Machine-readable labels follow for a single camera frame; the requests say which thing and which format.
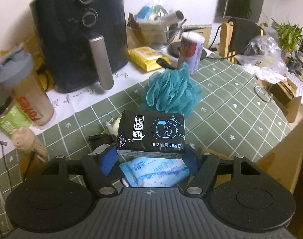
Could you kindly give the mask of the green label jar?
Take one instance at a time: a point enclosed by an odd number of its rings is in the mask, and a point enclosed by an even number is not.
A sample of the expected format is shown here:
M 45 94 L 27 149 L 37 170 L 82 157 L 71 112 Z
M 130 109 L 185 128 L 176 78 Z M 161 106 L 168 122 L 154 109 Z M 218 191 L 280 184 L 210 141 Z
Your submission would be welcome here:
M 0 131 L 7 137 L 20 127 L 30 127 L 31 121 L 11 97 L 0 98 Z

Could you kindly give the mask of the teal bath loofah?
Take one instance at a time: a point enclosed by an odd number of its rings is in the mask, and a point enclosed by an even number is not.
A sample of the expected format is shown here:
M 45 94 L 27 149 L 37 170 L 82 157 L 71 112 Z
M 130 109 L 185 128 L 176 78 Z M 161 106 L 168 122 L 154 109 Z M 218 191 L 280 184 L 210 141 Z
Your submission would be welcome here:
M 190 117 L 202 99 L 201 87 L 190 77 L 189 65 L 152 74 L 141 92 L 140 111 L 180 113 Z

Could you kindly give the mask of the green white wipes pack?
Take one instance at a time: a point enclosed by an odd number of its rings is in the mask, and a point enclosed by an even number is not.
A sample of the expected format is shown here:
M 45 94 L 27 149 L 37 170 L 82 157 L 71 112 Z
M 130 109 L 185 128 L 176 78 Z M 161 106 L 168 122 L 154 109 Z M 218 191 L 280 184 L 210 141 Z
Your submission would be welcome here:
M 120 124 L 121 117 L 118 117 L 117 119 L 113 121 L 106 121 L 103 126 L 104 126 L 104 134 L 108 134 L 114 137 L 118 136 L 119 132 L 119 124 Z

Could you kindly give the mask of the blue wet wipes pack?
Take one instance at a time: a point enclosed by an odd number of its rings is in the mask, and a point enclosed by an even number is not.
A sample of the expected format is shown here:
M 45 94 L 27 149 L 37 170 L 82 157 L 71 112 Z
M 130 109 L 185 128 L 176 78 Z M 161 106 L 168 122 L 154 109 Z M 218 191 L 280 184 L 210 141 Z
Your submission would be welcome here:
M 172 187 L 190 176 L 181 159 L 139 157 L 119 167 L 131 187 Z

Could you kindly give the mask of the black tissue pack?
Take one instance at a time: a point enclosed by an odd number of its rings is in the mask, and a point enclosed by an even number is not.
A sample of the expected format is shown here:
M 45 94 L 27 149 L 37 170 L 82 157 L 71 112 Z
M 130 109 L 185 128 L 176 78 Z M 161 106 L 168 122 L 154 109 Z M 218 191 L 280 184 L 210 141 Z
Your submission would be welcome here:
M 116 143 L 120 155 L 181 159 L 184 146 L 183 114 L 123 111 Z

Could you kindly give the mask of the green checkered tablecloth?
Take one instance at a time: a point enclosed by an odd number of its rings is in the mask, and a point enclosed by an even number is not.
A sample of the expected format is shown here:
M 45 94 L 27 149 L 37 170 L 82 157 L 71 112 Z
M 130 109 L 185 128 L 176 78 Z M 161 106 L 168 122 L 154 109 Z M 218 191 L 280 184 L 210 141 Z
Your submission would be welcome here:
M 203 96 L 194 113 L 187 119 L 163 114 L 136 114 L 138 96 L 143 84 L 138 83 L 111 98 L 85 109 L 55 127 L 55 138 L 45 137 L 51 149 L 62 148 L 70 157 L 87 151 L 85 137 L 99 131 L 104 120 L 125 113 L 120 145 L 130 153 L 151 153 L 159 149 L 203 146 L 220 150 L 228 156 L 244 154 L 257 160 L 290 132 L 284 114 L 255 77 L 227 61 L 204 60 L 194 80 Z M 94 217 L 81 230 L 70 231 L 68 238 L 248 238 L 209 216 L 203 204 L 187 201 L 176 190 L 166 190 L 158 197 L 149 190 L 135 196 L 132 190 L 107 206 L 103 224 Z

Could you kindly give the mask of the yellow wipes pack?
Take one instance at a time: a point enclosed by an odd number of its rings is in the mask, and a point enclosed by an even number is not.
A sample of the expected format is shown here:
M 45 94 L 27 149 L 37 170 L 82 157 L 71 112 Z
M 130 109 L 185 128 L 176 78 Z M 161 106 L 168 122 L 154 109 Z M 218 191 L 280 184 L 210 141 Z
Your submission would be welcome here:
M 156 62 L 159 58 L 171 63 L 170 59 L 148 46 L 128 50 L 128 56 L 131 61 L 146 72 L 152 72 L 161 68 Z

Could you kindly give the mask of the grey lid shaker bottle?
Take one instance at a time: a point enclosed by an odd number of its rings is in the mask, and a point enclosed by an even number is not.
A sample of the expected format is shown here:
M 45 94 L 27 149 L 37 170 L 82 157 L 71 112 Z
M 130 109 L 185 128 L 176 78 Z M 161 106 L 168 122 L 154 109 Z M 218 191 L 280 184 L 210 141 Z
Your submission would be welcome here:
M 23 44 L 0 61 L 0 88 L 10 92 L 14 102 L 35 126 L 44 126 L 54 115 L 54 107 L 34 69 L 34 60 Z

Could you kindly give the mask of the green potted plant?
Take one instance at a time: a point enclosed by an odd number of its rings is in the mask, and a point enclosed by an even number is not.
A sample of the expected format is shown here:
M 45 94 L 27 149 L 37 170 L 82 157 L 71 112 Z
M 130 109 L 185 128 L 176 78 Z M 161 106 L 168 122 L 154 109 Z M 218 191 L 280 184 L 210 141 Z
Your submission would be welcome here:
M 298 24 L 272 22 L 272 27 L 277 31 L 280 47 L 283 51 L 296 52 L 303 48 L 303 28 Z

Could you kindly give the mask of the wooden chair with black cloth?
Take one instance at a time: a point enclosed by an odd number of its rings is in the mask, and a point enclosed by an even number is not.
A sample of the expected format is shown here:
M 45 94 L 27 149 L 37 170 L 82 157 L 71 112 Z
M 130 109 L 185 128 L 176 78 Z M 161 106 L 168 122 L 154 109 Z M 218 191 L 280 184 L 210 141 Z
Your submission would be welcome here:
M 235 55 L 243 54 L 252 38 L 263 35 L 264 30 L 255 22 L 233 17 L 221 24 L 219 55 L 235 63 Z

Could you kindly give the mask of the black air fryer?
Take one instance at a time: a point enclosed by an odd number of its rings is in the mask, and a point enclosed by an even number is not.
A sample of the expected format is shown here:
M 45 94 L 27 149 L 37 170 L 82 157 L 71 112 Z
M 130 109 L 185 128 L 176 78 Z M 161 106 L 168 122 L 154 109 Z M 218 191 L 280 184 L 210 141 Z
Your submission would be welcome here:
M 123 0 L 34 0 L 30 8 L 58 92 L 113 87 L 128 63 Z

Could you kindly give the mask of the cardboard box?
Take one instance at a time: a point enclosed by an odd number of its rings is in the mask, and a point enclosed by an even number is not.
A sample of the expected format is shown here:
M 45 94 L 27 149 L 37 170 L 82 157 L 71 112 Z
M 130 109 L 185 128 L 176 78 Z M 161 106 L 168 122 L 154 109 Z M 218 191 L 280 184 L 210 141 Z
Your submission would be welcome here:
M 220 155 L 207 238 L 303 238 L 303 120 L 265 156 Z

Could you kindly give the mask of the clear plastic bag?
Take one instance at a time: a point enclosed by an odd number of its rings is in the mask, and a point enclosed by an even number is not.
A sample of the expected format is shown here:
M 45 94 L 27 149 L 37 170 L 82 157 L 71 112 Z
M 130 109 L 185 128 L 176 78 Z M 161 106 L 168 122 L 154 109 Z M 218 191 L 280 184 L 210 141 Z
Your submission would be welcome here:
M 235 59 L 245 72 L 261 81 L 276 84 L 287 80 L 288 69 L 278 43 L 269 35 L 252 38 L 242 55 Z

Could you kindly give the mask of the white purple canister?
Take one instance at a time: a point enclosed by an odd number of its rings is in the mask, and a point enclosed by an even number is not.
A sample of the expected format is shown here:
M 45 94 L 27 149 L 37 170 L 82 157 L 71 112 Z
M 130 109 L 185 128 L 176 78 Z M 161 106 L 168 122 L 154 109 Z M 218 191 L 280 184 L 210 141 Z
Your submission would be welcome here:
M 205 38 L 194 31 L 184 32 L 181 37 L 180 53 L 177 67 L 188 65 L 189 74 L 194 75 L 201 60 Z

